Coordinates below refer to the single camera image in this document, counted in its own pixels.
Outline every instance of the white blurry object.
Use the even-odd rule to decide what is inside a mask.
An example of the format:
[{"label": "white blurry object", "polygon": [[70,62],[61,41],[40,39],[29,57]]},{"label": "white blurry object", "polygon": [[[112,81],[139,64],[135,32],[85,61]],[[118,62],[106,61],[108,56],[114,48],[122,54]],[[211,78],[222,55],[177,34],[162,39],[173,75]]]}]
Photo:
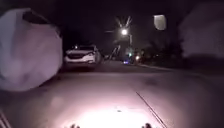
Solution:
[{"label": "white blurry object", "polygon": [[183,56],[224,58],[224,3],[199,4],[179,26]]},{"label": "white blurry object", "polygon": [[166,17],[164,15],[155,15],[154,16],[154,25],[158,30],[166,29]]},{"label": "white blurry object", "polygon": [[143,111],[104,109],[87,111],[76,121],[67,122],[64,126],[75,123],[81,128],[141,128],[147,122],[149,118]]},{"label": "white blurry object", "polygon": [[127,29],[122,29],[121,34],[124,35],[124,36],[128,35],[128,30]]},{"label": "white blurry object", "polygon": [[55,75],[62,64],[62,40],[50,25],[31,24],[27,9],[0,18],[0,89],[25,91]]},{"label": "white blurry object", "polygon": [[136,56],[135,59],[136,59],[136,60],[139,60],[139,59],[140,59],[140,56]]}]

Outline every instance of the street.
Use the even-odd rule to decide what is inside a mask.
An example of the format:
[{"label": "street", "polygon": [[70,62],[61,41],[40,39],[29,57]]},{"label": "street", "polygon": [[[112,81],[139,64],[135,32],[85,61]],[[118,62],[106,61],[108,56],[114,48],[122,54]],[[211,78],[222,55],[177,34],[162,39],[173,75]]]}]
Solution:
[{"label": "street", "polygon": [[[198,75],[107,61],[94,70],[70,67],[27,92],[2,92],[0,101],[12,128],[62,128],[72,123],[81,128],[129,123],[139,128],[145,123],[161,128],[221,128],[222,92]],[[119,118],[124,124],[117,126],[116,119],[104,114],[108,110],[132,114],[121,116],[126,119]],[[82,120],[86,114],[87,123]]]}]

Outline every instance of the parked car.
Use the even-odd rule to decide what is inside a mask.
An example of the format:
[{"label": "parked car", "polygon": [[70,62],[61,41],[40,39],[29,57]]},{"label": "parked car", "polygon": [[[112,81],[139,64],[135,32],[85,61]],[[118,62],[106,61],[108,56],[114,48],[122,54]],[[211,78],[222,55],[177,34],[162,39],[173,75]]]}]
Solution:
[{"label": "parked car", "polygon": [[95,66],[100,62],[100,53],[95,45],[74,46],[66,51],[65,62],[75,66]]}]

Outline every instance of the road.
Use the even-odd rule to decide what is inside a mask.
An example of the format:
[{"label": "road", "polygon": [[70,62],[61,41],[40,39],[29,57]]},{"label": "road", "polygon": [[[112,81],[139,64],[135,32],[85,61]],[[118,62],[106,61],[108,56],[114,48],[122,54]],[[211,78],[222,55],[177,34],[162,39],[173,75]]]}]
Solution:
[{"label": "road", "polygon": [[110,61],[95,70],[70,67],[39,88],[2,92],[0,99],[13,128],[71,123],[140,128],[147,122],[161,128],[221,128],[222,97],[222,90],[199,75]]}]

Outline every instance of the white car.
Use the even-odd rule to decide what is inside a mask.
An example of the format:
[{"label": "white car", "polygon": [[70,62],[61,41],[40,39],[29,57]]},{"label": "white car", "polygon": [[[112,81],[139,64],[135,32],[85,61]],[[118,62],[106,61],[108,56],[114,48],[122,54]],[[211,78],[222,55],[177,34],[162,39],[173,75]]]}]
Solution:
[{"label": "white car", "polygon": [[96,46],[75,46],[68,50],[65,56],[66,63],[77,64],[78,66],[89,66],[97,64],[100,60],[100,53]]}]

